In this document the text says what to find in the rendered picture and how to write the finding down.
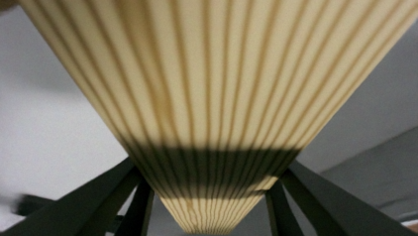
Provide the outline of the grey panel wall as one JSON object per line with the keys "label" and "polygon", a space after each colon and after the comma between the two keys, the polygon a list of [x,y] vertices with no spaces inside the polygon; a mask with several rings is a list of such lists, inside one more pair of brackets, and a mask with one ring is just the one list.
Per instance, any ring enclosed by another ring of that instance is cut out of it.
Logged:
{"label": "grey panel wall", "polygon": [[[317,174],[376,209],[410,197],[418,201],[418,127]],[[303,234],[317,236],[286,188],[284,191]],[[271,236],[265,197],[229,235],[184,232],[177,236]]]}

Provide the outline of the long pale wooden board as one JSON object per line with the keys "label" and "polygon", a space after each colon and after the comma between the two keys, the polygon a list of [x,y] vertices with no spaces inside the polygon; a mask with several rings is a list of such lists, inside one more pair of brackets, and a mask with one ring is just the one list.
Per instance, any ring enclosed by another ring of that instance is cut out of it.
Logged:
{"label": "long pale wooden board", "polygon": [[186,234],[229,235],[418,0],[17,0]]}

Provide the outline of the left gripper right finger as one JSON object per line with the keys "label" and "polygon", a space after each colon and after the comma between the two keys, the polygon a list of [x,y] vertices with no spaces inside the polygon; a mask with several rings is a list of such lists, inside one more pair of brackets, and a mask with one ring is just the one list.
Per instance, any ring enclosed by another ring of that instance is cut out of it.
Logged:
{"label": "left gripper right finger", "polygon": [[283,187],[317,236],[418,236],[296,160],[264,194],[272,236],[304,236]]}

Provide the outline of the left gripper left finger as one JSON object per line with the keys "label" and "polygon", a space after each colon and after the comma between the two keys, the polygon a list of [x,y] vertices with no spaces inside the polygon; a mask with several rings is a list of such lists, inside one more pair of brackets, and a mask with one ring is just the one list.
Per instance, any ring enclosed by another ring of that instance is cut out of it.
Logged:
{"label": "left gripper left finger", "polygon": [[105,236],[133,191],[114,236],[147,236],[155,191],[129,157],[3,230],[0,236]]}

